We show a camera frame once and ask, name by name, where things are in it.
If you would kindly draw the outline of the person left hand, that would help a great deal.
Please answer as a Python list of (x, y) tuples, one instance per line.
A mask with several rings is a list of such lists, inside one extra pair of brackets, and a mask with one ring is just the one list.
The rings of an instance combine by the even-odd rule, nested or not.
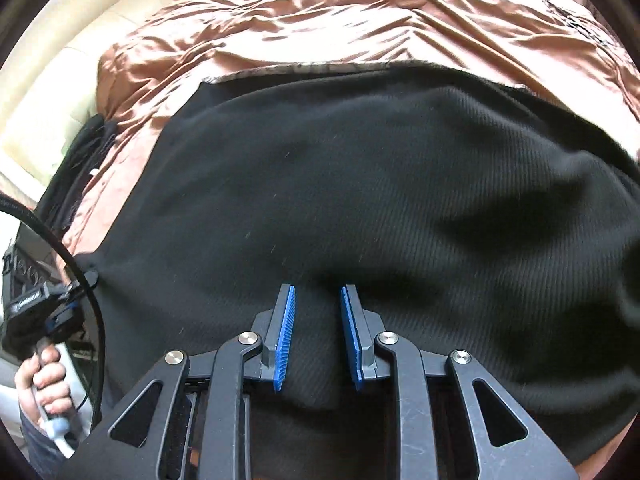
[(22, 362), (14, 375), (14, 385), (22, 412), (37, 427), (48, 416), (66, 415), (73, 409), (66, 368), (52, 344)]

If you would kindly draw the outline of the person left forearm sleeve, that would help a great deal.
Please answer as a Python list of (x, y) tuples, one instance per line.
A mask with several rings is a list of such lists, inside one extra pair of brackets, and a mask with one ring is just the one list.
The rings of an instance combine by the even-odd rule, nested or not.
[(29, 463), (44, 480), (55, 479), (65, 464), (66, 458), (56, 444), (27, 417), (23, 410), (20, 414)]

